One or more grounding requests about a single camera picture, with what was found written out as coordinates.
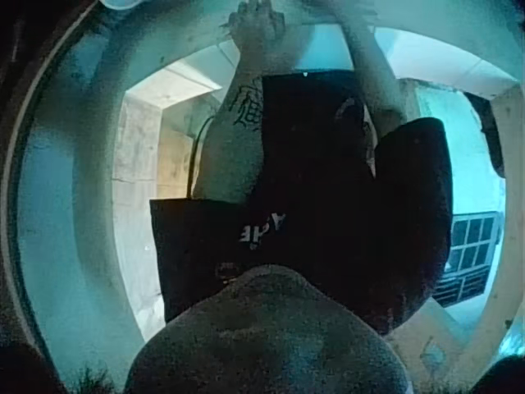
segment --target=fingers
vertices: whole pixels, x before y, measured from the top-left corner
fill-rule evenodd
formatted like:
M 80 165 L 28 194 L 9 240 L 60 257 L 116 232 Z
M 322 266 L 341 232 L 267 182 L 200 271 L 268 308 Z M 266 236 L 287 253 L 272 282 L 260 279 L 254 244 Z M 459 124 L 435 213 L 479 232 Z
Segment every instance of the fingers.
M 262 13 L 267 13 L 270 15 L 272 12 L 272 1 L 271 0 L 261 0 L 261 5 L 258 10 Z
M 276 30 L 276 36 L 281 37 L 286 29 L 285 14 L 282 12 L 272 12 L 272 23 Z
M 238 13 L 240 15 L 244 15 L 246 14 L 246 12 L 248 12 L 248 4 L 246 4 L 245 2 L 241 2 L 239 4 L 239 10 L 238 10 Z
M 251 14 L 254 14 L 257 11 L 258 5 L 259 5 L 258 0 L 249 0 L 248 12 Z
M 230 15 L 230 19 L 228 20 L 228 25 L 230 27 L 235 26 L 235 24 L 237 23 L 237 19 L 238 19 L 237 12 L 232 12 Z

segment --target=white ceiling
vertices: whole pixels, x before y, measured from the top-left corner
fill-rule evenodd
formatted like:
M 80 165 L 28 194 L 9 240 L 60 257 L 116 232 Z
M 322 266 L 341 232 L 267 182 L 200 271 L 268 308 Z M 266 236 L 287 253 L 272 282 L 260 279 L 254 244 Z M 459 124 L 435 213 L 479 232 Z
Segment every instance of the white ceiling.
M 378 28 L 375 34 L 398 78 L 448 85 L 486 99 L 493 99 L 518 83 L 481 58 L 436 39 L 387 28 Z M 221 102 L 239 58 L 233 41 L 225 41 L 172 63 L 129 93 L 160 108 L 210 92 Z M 353 69 L 338 25 L 290 28 L 271 64 L 272 68 L 266 70 L 271 74 Z

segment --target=tattooed arm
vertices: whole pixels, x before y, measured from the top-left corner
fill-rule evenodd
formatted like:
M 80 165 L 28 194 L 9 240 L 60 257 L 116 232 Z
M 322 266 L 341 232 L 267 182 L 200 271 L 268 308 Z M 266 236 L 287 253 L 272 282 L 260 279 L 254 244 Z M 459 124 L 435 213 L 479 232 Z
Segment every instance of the tattooed arm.
M 231 15 L 230 26 L 240 62 L 204 141 L 194 198 L 242 204 L 263 167 L 261 70 L 284 33 L 284 17 L 269 0 L 250 0 Z

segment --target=black t-shirt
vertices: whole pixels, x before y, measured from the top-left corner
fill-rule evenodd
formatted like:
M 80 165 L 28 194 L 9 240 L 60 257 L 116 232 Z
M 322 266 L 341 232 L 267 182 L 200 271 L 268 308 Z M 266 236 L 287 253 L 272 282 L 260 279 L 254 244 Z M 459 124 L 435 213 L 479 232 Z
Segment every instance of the black t-shirt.
M 229 278 L 280 264 L 387 333 L 430 296 L 448 258 L 452 181 L 443 124 L 418 119 L 382 139 L 374 176 L 355 132 L 363 122 L 358 98 L 283 78 L 265 80 L 265 165 L 246 205 L 151 203 L 166 321 Z M 319 96 L 328 98 L 324 106 L 316 106 Z M 305 108 L 312 111 L 304 115 Z

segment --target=person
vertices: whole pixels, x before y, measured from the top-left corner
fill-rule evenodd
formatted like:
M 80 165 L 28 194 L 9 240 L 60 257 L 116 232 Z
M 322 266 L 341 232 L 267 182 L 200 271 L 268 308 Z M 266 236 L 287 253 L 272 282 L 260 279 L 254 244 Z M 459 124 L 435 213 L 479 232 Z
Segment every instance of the person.
M 340 23 L 353 72 L 267 76 L 284 16 L 269 0 L 231 15 L 240 62 L 193 198 L 151 202 L 167 326 L 126 392 L 411 391 L 381 336 L 427 300 L 448 258 L 444 126 L 407 122 L 352 2 L 320 5 Z

